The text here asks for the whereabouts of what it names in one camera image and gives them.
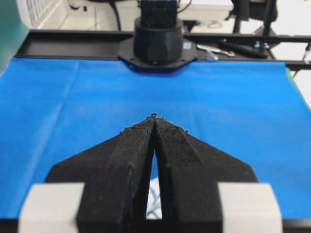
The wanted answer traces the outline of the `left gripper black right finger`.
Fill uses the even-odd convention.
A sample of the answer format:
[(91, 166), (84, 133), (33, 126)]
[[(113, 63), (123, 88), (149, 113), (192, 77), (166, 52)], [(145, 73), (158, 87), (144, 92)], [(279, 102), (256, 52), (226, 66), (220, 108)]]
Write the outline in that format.
[(177, 233), (280, 233), (270, 185), (247, 163), (158, 118), (155, 121), (162, 217)]

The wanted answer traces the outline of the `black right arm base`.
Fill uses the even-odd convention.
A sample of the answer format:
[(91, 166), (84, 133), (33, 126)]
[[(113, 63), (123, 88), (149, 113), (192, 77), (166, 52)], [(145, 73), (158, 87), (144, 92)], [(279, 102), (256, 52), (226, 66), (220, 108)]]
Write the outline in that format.
[(184, 38), (177, 0), (141, 0), (133, 37), (121, 41), (118, 57), (141, 70), (175, 70), (195, 61), (195, 44)]

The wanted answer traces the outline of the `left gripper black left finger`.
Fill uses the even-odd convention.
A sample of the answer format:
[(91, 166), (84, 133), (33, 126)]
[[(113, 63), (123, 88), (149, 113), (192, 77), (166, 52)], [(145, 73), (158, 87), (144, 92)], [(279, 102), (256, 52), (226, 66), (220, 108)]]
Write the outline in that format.
[(147, 207), (155, 116), (55, 164), (34, 184), (20, 233), (121, 233)]

